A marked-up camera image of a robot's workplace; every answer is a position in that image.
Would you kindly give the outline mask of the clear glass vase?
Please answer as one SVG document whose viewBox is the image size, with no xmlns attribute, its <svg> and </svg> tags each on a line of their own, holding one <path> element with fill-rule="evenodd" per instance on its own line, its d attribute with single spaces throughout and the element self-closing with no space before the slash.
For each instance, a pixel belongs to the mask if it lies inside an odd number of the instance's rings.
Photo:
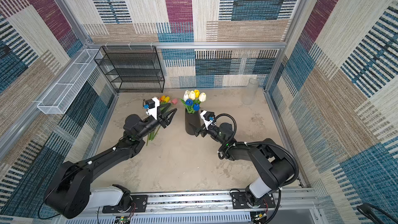
<svg viewBox="0 0 398 224">
<path fill-rule="evenodd" d="M 251 105 L 253 103 L 258 87 L 259 87 L 259 80 L 257 78 L 250 78 L 242 97 L 243 104 Z"/>
</svg>

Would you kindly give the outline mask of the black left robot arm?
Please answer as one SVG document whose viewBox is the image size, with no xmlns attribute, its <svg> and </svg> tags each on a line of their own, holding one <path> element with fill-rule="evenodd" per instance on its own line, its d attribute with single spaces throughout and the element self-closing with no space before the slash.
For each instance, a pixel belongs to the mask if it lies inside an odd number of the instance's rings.
<svg viewBox="0 0 398 224">
<path fill-rule="evenodd" d="M 148 117 L 127 116 L 123 136 L 113 147 L 76 163 L 62 163 L 52 178 L 42 204 L 51 207 L 68 219 L 77 217 L 86 209 L 111 207 L 125 213 L 133 207 L 131 192 L 113 184 L 107 188 L 91 189 L 91 183 L 106 171 L 139 154 L 145 145 L 144 137 L 157 127 L 171 124 L 177 109 L 169 109 L 170 103 L 156 106 L 154 100 L 146 100 L 144 108 Z"/>
</svg>

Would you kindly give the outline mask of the cream white tulip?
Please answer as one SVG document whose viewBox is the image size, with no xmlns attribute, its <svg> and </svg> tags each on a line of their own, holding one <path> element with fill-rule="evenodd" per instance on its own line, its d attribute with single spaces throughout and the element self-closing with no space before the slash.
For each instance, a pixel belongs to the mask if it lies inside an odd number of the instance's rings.
<svg viewBox="0 0 398 224">
<path fill-rule="evenodd" d="M 198 97 L 198 104 L 200 105 L 201 103 L 205 102 L 207 99 L 206 93 L 202 92 L 199 97 Z"/>
</svg>

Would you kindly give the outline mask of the black cylindrical vase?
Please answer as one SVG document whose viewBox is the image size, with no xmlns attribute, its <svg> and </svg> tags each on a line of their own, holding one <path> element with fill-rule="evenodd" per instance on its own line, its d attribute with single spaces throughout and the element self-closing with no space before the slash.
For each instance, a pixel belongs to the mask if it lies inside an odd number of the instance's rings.
<svg viewBox="0 0 398 224">
<path fill-rule="evenodd" d="M 201 118 L 199 112 L 188 113 L 185 110 L 185 130 L 188 135 L 195 136 L 197 128 L 201 127 Z"/>
</svg>

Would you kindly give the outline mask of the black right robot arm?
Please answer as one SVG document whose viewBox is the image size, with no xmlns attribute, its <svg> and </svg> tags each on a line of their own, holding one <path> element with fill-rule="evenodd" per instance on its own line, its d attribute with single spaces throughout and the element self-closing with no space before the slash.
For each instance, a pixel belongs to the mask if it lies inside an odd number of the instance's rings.
<svg viewBox="0 0 398 224">
<path fill-rule="evenodd" d="M 195 135 L 210 137 L 221 144 L 218 158 L 231 161 L 245 160 L 253 163 L 259 177 L 245 189 L 249 207 L 259 207 L 265 196 L 290 185 L 299 176 L 299 166 L 295 157 L 272 139 L 258 142 L 238 142 L 235 139 L 237 123 L 229 114 L 210 111 L 200 113 L 204 124 L 197 128 Z"/>
</svg>

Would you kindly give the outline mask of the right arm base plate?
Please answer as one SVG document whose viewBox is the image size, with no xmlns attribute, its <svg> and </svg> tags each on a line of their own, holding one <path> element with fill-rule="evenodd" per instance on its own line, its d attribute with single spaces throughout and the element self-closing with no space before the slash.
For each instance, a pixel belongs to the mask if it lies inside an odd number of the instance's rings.
<svg viewBox="0 0 398 224">
<path fill-rule="evenodd" d="M 262 198 L 256 198 L 249 191 L 246 192 L 239 191 L 237 189 L 231 189 L 229 195 L 232 198 L 232 204 L 234 209 L 257 209 L 276 207 L 275 199 L 270 194 L 265 194 Z"/>
</svg>

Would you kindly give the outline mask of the yellow tulip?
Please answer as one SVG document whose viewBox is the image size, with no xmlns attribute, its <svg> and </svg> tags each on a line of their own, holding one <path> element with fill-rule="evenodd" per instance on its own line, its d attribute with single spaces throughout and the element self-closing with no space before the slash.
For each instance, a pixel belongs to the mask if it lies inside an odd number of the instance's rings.
<svg viewBox="0 0 398 224">
<path fill-rule="evenodd" d="M 199 98 L 200 96 L 200 91 L 199 90 L 194 90 L 194 94 L 195 94 L 195 100 Z"/>
</svg>

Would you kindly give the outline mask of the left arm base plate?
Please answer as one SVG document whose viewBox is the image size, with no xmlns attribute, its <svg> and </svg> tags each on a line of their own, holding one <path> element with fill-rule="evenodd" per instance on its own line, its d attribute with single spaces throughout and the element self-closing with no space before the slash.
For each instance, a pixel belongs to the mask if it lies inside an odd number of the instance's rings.
<svg viewBox="0 0 398 224">
<path fill-rule="evenodd" d="M 104 206 L 103 214 L 144 213 L 148 203 L 148 195 L 130 195 L 115 206 Z"/>
</svg>

